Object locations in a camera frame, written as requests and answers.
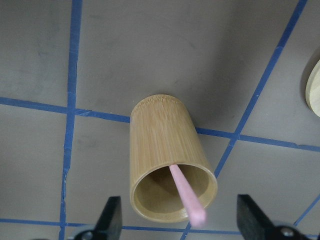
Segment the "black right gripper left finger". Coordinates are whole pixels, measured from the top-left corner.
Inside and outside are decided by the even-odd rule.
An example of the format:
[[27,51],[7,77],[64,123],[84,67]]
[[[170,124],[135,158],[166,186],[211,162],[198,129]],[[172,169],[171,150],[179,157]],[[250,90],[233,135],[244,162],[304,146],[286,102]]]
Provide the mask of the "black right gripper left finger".
[[94,240],[119,240],[122,231],[122,203],[120,196],[111,196],[93,229]]

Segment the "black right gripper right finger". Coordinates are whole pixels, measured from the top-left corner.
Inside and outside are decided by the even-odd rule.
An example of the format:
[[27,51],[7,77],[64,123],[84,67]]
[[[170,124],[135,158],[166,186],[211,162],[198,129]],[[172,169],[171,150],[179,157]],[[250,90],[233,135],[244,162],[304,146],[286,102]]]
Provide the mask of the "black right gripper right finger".
[[279,229],[248,194],[238,194],[236,223],[245,240],[281,240]]

